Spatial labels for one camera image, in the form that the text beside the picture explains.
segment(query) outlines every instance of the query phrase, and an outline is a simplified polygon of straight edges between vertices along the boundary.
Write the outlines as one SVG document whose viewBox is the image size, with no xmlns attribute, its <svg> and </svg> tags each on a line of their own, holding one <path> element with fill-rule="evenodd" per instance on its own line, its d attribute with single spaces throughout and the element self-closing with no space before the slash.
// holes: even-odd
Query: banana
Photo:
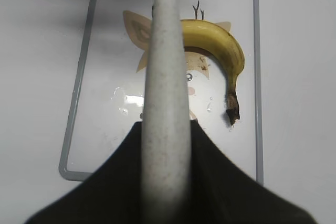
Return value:
<svg viewBox="0 0 336 224">
<path fill-rule="evenodd" d="M 197 19 L 181 20 L 184 47 L 202 48 L 219 61 L 227 75 L 226 113 L 230 124 L 240 119 L 236 94 L 237 77 L 244 69 L 244 53 L 236 39 L 220 26 Z"/>
</svg>

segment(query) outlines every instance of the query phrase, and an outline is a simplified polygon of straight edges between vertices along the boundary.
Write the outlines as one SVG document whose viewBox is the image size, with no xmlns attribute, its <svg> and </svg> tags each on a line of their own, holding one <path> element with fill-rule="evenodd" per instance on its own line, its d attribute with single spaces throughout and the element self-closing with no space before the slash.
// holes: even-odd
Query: beige ear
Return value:
<svg viewBox="0 0 336 224">
<path fill-rule="evenodd" d="M 148 61 L 148 51 L 143 52 L 141 59 L 139 61 L 138 69 L 136 72 L 139 72 L 141 69 L 147 67 L 147 61 Z"/>
<path fill-rule="evenodd" d="M 124 24 L 131 41 L 140 49 L 147 51 L 151 37 L 151 21 L 139 14 L 125 10 Z"/>
<path fill-rule="evenodd" d="M 220 23 L 216 23 L 216 25 L 220 26 L 222 29 L 226 30 L 227 32 L 230 32 L 230 29 L 231 29 L 230 22 L 220 22 Z"/>
</svg>

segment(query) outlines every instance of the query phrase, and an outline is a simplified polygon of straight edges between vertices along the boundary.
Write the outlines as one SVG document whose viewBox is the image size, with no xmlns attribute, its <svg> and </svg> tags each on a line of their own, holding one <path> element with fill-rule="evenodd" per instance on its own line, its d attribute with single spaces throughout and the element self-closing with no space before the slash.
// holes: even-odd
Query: gray metal frame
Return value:
<svg viewBox="0 0 336 224">
<path fill-rule="evenodd" d="M 90 0 L 87 19 L 85 23 L 84 35 L 81 45 L 80 56 L 78 60 L 78 68 L 75 79 L 74 91 L 72 93 L 70 112 L 68 116 L 67 127 L 64 136 L 62 147 L 59 173 L 64 179 L 74 181 L 84 181 L 91 173 L 72 172 L 67 169 L 72 132 L 74 130 L 75 118 L 77 113 L 81 84 L 84 75 L 84 68 L 88 54 L 90 35 L 93 23 L 94 11 L 97 0 Z M 256 120 L 256 174 L 257 182 L 261 185 L 264 183 L 264 163 L 263 163 L 263 148 L 262 148 L 262 124 L 261 124 L 261 78 L 260 78 L 260 23 L 259 23 L 259 0 L 253 0 L 254 9 L 254 55 L 255 55 L 255 120 Z"/>
<path fill-rule="evenodd" d="M 71 139 L 72 139 L 72 132 L 74 130 L 74 125 L 75 125 L 79 94 L 80 94 L 80 89 L 81 89 L 81 85 L 83 81 L 84 68 L 85 68 L 86 58 L 88 55 L 94 11 L 96 9 L 96 1 L 97 0 L 90 0 L 89 2 L 88 13 L 87 13 L 86 23 L 85 23 L 85 28 L 84 28 L 84 35 L 83 35 L 82 45 L 80 48 L 77 74 L 75 78 L 75 86 L 73 89 L 74 91 L 72 93 L 67 128 L 65 130 L 64 143 L 63 143 L 61 158 L 60 158 L 59 166 L 58 166 L 59 173 L 61 174 L 63 178 L 67 180 L 83 181 L 91 175 L 91 173 L 69 171 L 67 169 L 67 163 L 68 163 L 70 144 L 71 144 Z"/>
</svg>

